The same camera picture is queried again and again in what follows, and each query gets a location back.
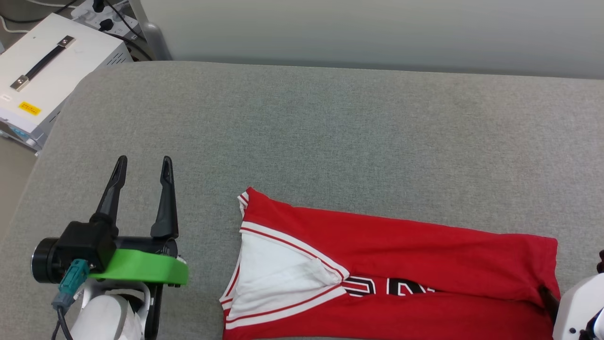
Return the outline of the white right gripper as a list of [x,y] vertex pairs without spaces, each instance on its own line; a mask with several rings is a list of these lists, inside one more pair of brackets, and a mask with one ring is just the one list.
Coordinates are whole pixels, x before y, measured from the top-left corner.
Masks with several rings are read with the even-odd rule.
[[546,286],[539,287],[539,294],[554,323],[554,340],[604,338],[604,274],[581,280],[560,301]]

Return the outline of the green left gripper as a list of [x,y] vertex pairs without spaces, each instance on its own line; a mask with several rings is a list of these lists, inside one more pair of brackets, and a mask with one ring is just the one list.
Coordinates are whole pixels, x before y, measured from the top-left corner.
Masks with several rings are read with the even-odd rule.
[[[99,205],[89,219],[109,227],[112,238],[118,237],[116,226],[119,195],[125,185],[127,157],[121,155],[101,195]],[[164,284],[187,285],[189,267],[179,256],[176,238],[179,237],[176,189],[172,159],[164,156],[160,172],[162,191],[156,220],[151,227],[151,238],[118,237],[117,249],[104,272],[90,271],[89,278]]]

